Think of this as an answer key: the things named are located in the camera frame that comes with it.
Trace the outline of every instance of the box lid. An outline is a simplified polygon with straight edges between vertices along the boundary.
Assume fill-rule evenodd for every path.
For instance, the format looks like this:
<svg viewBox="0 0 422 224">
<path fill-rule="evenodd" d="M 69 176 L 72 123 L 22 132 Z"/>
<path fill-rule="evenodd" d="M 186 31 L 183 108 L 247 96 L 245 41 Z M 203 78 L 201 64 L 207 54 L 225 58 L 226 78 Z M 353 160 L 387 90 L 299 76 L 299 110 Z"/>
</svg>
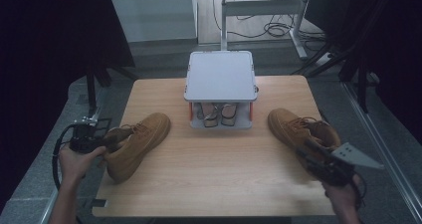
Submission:
<svg viewBox="0 0 422 224">
<path fill-rule="evenodd" d="M 257 98 L 252 54 L 247 51 L 194 52 L 184 97 L 189 102 L 252 102 Z"/>
</svg>

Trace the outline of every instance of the white box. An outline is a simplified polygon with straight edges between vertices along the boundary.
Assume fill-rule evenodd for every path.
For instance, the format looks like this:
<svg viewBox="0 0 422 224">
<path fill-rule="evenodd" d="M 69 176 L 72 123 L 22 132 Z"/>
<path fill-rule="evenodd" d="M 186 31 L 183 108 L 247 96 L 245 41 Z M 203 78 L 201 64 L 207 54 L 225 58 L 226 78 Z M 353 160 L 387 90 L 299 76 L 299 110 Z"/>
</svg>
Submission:
<svg viewBox="0 0 422 224">
<path fill-rule="evenodd" d="M 219 121 L 217 126 L 206 128 L 250 128 L 252 103 L 258 97 L 252 54 L 247 51 L 193 52 L 184 97 L 191 107 L 192 127 L 205 128 L 203 120 L 197 115 L 199 103 L 238 103 L 234 126 L 223 125 Z"/>
</svg>

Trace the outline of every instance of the sneaker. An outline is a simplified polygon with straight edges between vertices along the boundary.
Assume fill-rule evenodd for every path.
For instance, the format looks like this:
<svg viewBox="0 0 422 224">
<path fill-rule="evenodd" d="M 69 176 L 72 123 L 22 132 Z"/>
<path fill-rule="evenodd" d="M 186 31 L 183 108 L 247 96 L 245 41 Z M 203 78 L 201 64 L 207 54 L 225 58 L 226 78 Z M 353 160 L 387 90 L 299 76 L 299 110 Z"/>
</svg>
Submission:
<svg viewBox="0 0 422 224">
<path fill-rule="evenodd" d="M 107 150 L 104 159 L 108 175 L 115 183 L 128 180 L 137 170 L 143 158 L 167 137 L 170 119 L 164 113 L 156 112 L 130 127 L 132 134 L 118 144 L 118 150 Z M 117 130 L 125 137 L 126 129 Z"/>
<path fill-rule="evenodd" d="M 224 104 L 221 109 L 221 123 L 228 126 L 234 126 L 236 121 L 237 104 Z"/>
<path fill-rule="evenodd" d="M 218 108 L 212 103 L 200 103 L 202 116 L 205 127 L 213 127 L 218 125 Z"/>
<path fill-rule="evenodd" d="M 275 109 L 268 114 L 268 125 L 273 135 L 294 150 L 312 153 L 321 159 L 316 148 L 328 152 L 341 145 L 335 129 L 327 122 L 313 117 L 298 117 L 285 109 Z"/>
</svg>

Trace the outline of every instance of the wooden table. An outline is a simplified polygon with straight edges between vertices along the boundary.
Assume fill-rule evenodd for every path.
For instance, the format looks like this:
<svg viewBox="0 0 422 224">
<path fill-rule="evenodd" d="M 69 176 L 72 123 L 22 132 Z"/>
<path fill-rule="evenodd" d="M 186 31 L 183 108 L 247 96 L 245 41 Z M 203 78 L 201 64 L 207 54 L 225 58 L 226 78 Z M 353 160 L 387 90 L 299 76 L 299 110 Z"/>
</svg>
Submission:
<svg viewBox="0 0 422 224">
<path fill-rule="evenodd" d="M 302 76 L 256 77 L 253 125 L 246 130 L 207 130 L 189 124 L 185 79 L 139 80 L 121 124 L 166 113 L 171 131 L 128 181 L 116 185 L 105 172 L 95 216 L 233 217 L 333 215 L 320 182 L 267 125 L 268 113 L 285 108 L 320 118 Z"/>
</svg>

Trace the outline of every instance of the wrist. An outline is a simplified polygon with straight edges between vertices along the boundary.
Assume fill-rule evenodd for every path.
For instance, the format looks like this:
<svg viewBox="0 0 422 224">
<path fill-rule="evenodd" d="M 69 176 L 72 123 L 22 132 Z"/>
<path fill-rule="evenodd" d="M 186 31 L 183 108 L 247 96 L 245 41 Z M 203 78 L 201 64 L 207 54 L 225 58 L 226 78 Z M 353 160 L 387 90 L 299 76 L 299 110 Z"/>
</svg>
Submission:
<svg viewBox="0 0 422 224">
<path fill-rule="evenodd" d="M 354 207 L 338 208 L 334 210 L 340 224 L 360 224 L 357 211 Z"/>
</svg>

